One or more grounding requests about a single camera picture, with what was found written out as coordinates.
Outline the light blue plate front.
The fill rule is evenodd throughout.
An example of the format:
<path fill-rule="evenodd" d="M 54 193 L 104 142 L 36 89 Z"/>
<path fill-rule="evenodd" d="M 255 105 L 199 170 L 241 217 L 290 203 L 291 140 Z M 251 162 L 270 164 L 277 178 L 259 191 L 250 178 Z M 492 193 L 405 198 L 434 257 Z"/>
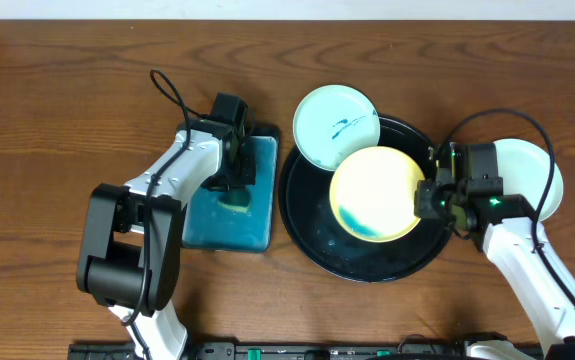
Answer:
<path fill-rule="evenodd" d="M 504 195 L 522 195 L 536 208 L 549 175 L 549 155 L 537 145 L 506 138 L 494 141 L 499 176 L 503 179 Z M 564 194 L 563 177 L 554 167 L 550 190 L 541 210 L 539 221 L 551 217 L 560 206 Z"/>

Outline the light blue plate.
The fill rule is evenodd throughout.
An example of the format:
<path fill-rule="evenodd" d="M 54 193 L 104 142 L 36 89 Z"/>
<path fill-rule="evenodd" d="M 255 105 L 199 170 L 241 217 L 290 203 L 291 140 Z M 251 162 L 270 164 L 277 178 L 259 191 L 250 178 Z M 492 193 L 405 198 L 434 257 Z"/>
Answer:
<path fill-rule="evenodd" d="M 504 195 L 522 195 L 536 208 L 549 175 L 549 155 L 537 145 L 506 138 L 494 141 L 499 176 L 503 179 Z M 554 167 L 550 190 L 541 210 L 539 221 L 551 217 L 560 206 L 564 194 L 563 177 Z"/>
<path fill-rule="evenodd" d="M 299 103 L 293 134 L 301 155 L 326 171 L 335 171 L 351 154 L 376 146 L 380 119 L 360 91 L 345 85 L 325 85 Z"/>

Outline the green yellow sponge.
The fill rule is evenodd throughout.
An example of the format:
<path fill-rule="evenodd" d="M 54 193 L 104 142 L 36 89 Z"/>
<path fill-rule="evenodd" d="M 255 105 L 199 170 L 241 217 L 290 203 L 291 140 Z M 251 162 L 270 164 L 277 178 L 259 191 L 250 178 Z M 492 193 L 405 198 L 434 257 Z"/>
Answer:
<path fill-rule="evenodd" d="M 246 213 L 251 203 L 251 195 L 247 189 L 234 189 L 222 194 L 217 203 L 230 211 Z"/>

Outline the yellow plate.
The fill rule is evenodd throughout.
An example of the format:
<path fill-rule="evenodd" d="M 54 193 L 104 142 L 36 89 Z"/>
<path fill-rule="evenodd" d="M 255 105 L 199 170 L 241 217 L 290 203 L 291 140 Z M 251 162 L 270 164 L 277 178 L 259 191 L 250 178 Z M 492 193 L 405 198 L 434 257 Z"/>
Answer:
<path fill-rule="evenodd" d="M 420 222 L 414 213 L 420 166 L 404 152 L 369 147 L 346 158 L 335 171 L 329 201 L 336 221 L 350 235 L 370 243 L 400 239 Z"/>

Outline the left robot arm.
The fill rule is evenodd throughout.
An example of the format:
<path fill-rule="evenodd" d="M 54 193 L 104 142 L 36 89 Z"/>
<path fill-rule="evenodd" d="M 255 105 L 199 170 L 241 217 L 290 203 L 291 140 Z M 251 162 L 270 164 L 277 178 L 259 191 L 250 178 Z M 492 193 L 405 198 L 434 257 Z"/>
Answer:
<path fill-rule="evenodd" d="M 200 187 L 225 191 L 254 183 L 253 160 L 241 151 L 245 139 L 244 117 L 190 119 L 141 175 L 92 191 L 77 287 L 119 318 L 143 359 L 178 359 L 184 351 L 187 330 L 171 297 L 185 213 Z"/>

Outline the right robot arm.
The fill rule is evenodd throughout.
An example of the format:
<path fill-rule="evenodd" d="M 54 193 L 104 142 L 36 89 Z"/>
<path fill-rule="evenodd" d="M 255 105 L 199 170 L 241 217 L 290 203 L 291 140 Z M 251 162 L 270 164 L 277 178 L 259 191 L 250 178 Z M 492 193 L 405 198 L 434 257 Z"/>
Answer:
<path fill-rule="evenodd" d="M 440 218 L 465 231 L 495 265 L 518 298 L 547 359 L 575 359 L 575 279 L 549 242 L 539 221 L 556 169 L 548 171 L 536 208 L 521 194 L 504 195 L 503 178 L 454 179 L 441 168 L 420 180 L 414 214 Z"/>

